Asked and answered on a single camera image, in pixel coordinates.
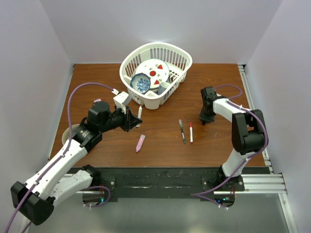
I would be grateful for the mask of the white black marker pen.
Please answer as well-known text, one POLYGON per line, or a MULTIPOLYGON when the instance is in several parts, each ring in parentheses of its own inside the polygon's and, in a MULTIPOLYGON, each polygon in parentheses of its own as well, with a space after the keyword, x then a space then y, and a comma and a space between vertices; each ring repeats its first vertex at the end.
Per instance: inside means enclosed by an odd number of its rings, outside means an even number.
POLYGON ((141 114, 142 114, 142 106, 140 105, 139 106, 139 109, 138 109, 138 118, 141 119, 141 114))

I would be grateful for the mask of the white red marker pen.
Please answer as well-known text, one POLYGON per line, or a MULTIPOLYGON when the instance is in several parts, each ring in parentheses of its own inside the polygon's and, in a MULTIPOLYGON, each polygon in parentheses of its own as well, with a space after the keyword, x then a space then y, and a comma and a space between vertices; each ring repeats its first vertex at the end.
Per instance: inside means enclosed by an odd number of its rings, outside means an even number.
POLYGON ((193 144, 193 126, 192 126, 192 122, 190 122, 190 143, 193 144))

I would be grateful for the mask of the pink highlighter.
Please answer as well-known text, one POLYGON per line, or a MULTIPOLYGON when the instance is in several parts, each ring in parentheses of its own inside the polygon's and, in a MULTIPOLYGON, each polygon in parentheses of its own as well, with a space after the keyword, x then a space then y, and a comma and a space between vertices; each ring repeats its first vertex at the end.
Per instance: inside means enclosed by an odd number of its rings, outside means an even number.
POLYGON ((145 139, 145 135, 142 134, 138 140, 137 145, 136 145, 136 152, 139 152, 141 150, 144 139, 145 139))

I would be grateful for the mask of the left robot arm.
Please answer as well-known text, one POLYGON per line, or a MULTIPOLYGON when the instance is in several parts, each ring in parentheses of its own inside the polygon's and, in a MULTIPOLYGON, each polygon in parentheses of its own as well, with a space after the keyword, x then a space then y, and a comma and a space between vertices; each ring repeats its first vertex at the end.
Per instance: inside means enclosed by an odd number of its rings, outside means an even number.
POLYGON ((98 189, 100 177, 85 169, 65 182, 61 178, 101 142, 103 133, 115 128, 128 132, 140 123, 140 117, 132 114, 131 109, 122 103, 118 103, 111 112, 107 102, 94 102, 79 126, 69 130, 69 138, 61 150, 26 182, 12 185, 14 214, 21 213, 38 226, 50 217, 57 204, 73 193, 87 188, 98 189))

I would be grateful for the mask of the green fineliner pen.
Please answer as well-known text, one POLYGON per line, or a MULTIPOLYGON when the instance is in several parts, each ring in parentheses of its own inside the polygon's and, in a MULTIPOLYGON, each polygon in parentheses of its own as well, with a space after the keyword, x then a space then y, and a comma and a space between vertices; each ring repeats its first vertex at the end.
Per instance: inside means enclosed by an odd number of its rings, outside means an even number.
POLYGON ((180 130, 181 130, 181 135, 182 135, 183 143, 186 144, 186 138, 185 138, 185 134, 184 134, 184 129, 183 129, 182 120, 179 119, 178 122, 179 122, 180 130))

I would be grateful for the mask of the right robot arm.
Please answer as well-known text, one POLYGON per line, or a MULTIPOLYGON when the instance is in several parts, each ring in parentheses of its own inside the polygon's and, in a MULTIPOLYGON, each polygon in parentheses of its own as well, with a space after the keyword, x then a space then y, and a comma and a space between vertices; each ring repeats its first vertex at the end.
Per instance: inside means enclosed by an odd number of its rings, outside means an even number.
POLYGON ((262 153, 268 146, 269 138, 263 113, 259 109, 250 110, 233 103, 229 98, 217 94, 210 86, 200 90, 203 107, 199 119, 203 125, 214 122, 220 115, 231 122, 231 143, 233 150, 223 165, 220 166, 213 188, 204 194, 217 189, 227 191, 240 177, 245 165, 262 153))

